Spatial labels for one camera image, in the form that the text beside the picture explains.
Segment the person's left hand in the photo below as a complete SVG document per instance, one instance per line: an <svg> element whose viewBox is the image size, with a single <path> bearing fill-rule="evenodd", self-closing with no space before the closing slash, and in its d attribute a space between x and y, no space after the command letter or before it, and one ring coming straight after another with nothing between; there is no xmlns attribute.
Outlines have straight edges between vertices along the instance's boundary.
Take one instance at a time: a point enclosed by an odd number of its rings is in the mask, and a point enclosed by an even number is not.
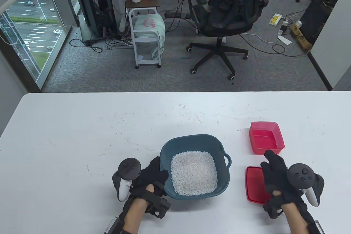
<svg viewBox="0 0 351 234"><path fill-rule="evenodd" d="M168 180L168 171L160 170L160 157L155 157L150 164L142 169L139 176L133 180L127 204L131 205L136 198L146 200L146 213L162 219L170 208L170 203L163 198L166 196L164 186Z"/></svg>

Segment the person's right hand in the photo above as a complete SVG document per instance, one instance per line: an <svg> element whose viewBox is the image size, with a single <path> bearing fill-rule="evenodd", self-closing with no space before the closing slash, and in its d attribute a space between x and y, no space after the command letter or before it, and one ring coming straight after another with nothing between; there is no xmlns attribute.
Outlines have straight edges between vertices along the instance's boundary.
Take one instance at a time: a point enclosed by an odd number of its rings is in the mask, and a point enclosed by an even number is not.
<svg viewBox="0 0 351 234"><path fill-rule="evenodd" d="M266 191L271 195L271 199L263 205L264 210L270 218L276 219L280 215L277 211L282 209L284 204L293 203L302 217L308 219L310 214L307 212L306 203L302 200L302 192L288 181L288 168L284 159L272 150L266 150L264 156L268 160L261 163L264 184Z"/></svg>

